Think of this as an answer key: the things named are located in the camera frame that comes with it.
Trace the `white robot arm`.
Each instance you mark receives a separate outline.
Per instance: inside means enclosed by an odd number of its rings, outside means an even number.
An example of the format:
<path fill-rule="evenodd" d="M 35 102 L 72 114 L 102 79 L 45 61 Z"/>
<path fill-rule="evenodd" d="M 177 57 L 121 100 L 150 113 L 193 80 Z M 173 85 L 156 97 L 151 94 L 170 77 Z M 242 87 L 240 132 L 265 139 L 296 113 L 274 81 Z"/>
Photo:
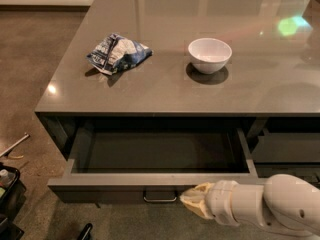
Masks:
<path fill-rule="evenodd" d="M 180 201 L 199 217 L 220 225 L 251 224 L 298 237 L 320 235 L 320 189 L 292 175 L 273 175 L 262 185 L 202 183 L 183 192 Z"/>

